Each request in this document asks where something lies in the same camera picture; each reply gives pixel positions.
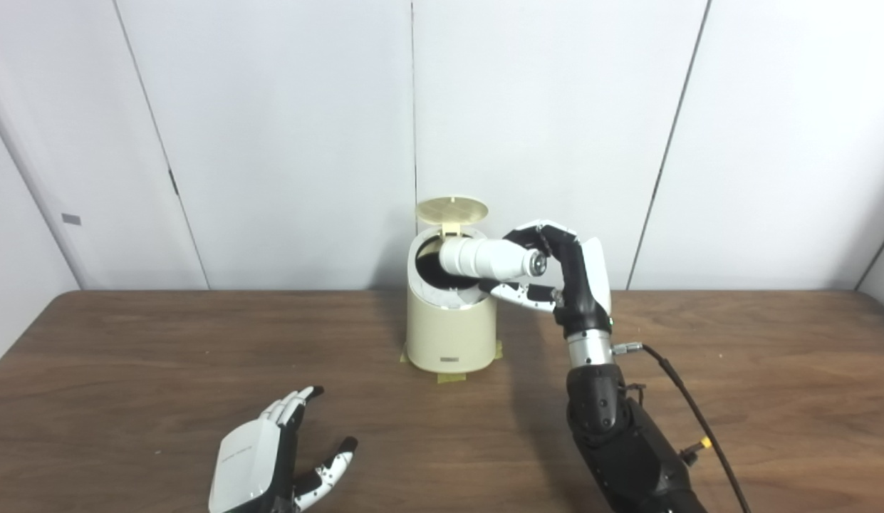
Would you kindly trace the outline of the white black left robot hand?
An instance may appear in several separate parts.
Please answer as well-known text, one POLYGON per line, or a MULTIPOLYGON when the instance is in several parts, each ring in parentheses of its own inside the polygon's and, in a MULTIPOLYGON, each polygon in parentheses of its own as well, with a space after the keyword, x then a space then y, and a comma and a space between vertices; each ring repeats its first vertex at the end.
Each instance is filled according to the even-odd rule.
POLYGON ((348 436, 333 455, 296 475, 298 431, 321 386, 293 390, 221 440, 208 499, 210 512, 305 512, 336 487, 359 442, 348 436))

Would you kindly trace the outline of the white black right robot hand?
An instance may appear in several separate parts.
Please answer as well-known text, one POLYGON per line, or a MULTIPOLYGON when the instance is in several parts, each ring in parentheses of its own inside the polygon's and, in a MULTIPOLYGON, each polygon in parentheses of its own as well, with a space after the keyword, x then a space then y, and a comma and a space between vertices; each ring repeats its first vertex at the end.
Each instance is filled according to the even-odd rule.
POLYGON ((539 250, 558 261, 563 286, 559 289, 480 279, 481 291, 523 308, 552 313, 565 336, 588 331, 613 331, 610 283, 598 238, 582 243, 574 230, 539 219, 519 225, 506 234, 504 240, 539 250))

